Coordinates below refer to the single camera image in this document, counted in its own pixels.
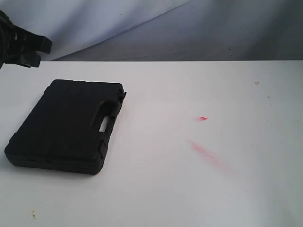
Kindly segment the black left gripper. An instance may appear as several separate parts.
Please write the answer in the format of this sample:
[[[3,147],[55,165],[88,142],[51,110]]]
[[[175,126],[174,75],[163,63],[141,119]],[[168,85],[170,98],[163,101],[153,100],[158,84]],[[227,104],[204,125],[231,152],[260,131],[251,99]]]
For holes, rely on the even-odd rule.
[[[36,51],[49,54],[53,42],[46,36],[27,33],[24,38],[24,51],[21,54],[21,42],[18,35],[22,34],[21,28],[14,25],[9,17],[0,11],[0,67],[4,64],[14,64],[23,67],[40,66],[41,57]]]

